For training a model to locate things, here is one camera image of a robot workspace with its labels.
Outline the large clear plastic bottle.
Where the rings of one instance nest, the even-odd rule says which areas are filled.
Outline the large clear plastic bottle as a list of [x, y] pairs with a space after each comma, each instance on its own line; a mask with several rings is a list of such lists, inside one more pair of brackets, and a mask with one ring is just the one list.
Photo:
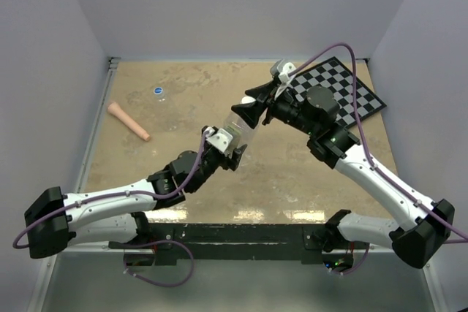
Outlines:
[[257, 132], [257, 127], [250, 128], [248, 124], [236, 113], [230, 112], [224, 120], [223, 129], [233, 138], [227, 147], [227, 155], [232, 155], [235, 149], [246, 147], [250, 148], [252, 140]]

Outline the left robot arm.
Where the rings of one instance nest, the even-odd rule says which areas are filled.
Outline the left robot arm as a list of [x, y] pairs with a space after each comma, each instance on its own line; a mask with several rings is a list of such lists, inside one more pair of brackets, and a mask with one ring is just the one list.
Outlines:
[[235, 171], [247, 145], [223, 153], [208, 142], [199, 151], [184, 151], [164, 169], [125, 186], [87, 193], [43, 191], [24, 213], [32, 259], [43, 259], [81, 243], [151, 241], [146, 211], [175, 206], [193, 194], [218, 168]]

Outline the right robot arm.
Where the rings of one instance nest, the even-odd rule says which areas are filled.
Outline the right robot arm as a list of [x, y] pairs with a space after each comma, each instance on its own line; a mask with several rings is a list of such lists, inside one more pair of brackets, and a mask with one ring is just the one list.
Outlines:
[[357, 183], [392, 216], [386, 220], [340, 210], [318, 236], [323, 250], [351, 242], [375, 244], [392, 249], [410, 267], [424, 267], [450, 237], [454, 207], [422, 195], [380, 164], [361, 139], [336, 122], [339, 104], [329, 89], [313, 86], [301, 102], [277, 89], [275, 82], [250, 89], [231, 110], [251, 128], [275, 118], [307, 134], [307, 147], [318, 161]]

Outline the small clear plastic bottle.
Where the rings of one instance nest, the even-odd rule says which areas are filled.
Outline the small clear plastic bottle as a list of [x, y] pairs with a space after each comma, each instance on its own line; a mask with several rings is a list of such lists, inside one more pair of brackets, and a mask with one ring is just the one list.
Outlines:
[[163, 93], [162, 94], [155, 94], [154, 93], [154, 96], [155, 96], [155, 99], [158, 101], [158, 102], [166, 102], [167, 101], [167, 94], [166, 94], [166, 90], [163, 89]]

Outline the white bottle cap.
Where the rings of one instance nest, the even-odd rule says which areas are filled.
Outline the white bottle cap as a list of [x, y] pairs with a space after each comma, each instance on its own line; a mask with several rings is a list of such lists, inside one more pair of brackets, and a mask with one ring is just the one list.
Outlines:
[[252, 102], [255, 102], [256, 99], [251, 97], [251, 96], [243, 96], [241, 99], [241, 104], [250, 104]]

